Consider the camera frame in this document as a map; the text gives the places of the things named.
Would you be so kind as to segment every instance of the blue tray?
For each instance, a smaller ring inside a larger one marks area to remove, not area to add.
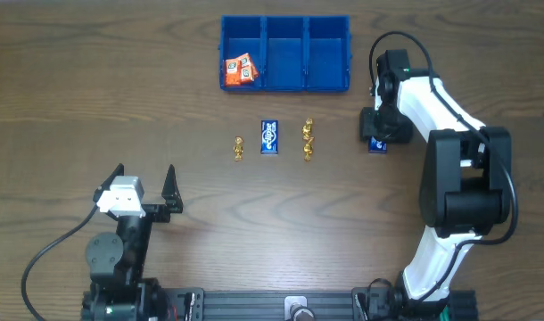
[[[349,16],[223,16],[220,87],[227,91],[342,92],[350,87]],[[225,86],[225,59],[248,53],[260,77]]]

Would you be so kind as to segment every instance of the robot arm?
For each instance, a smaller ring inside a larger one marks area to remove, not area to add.
[[[490,161],[484,144],[457,121],[430,88],[470,126],[490,140],[501,162]],[[428,70],[410,68],[406,50],[389,50],[377,59],[375,107],[361,112],[360,135],[387,143],[407,143],[415,125],[427,142],[419,205],[426,227],[416,255],[395,285],[402,311],[436,315],[449,297],[449,284],[472,244],[509,213],[509,193],[499,167],[510,166],[510,136],[504,128],[489,128],[465,112]],[[462,177],[461,168],[482,171]],[[465,242],[457,250],[457,244]]]

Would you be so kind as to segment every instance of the orange snack wrapper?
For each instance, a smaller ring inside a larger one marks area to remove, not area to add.
[[[250,84],[254,81],[254,74],[252,73],[252,67],[246,66],[240,69],[240,82],[241,84]]]
[[[239,59],[226,59],[225,68],[227,73],[225,74],[225,85],[226,86],[240,86],[240,69],[241,63]]]
[[[241,63],[241,67],[251,66],[252,75],[257,78],[260,74],[258,73],[258,68],[254,65],[251,56],[248,53],[242,54],[238,57]]]

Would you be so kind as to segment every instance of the blue bin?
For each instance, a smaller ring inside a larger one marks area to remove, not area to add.
[[[223,16],[220,87],[227,91],[342,92],[350,87],[349,16]],[[225,59],[248,53],[260,77],[225,86]]]

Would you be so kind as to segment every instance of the wooden surface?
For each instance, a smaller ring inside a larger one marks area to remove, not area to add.
[[[229,95],[218,87],[221,14],[350,14],[343,95]],[[20,279],[74,227],[119,162],[160,201],[169,164],[185,213],[152,232],[145,274],[165,287],[350,289],[394,280],[424,229],[417,205],[424,140],[372,155],[358,115],[372,105],[367,56],[390,29],[425,43],[450,94],[507,127],[521,202],[512,240],[472,249],[453,287],[475,289],[481,318],[544,318],[544,1],[0,2],[0,320],[29,318]],[[385,40],[376,52],[406,47]],[[304,163],[301,126],[314,117]],[[280,154],[259,152],[279,119]],[[245,139],[234,162],[235,136]],[[77,319],[84,250],[114,231],[96,216],[45,255],[29,295],[51,320]],[[499,236],[507,224],[489,237]]]

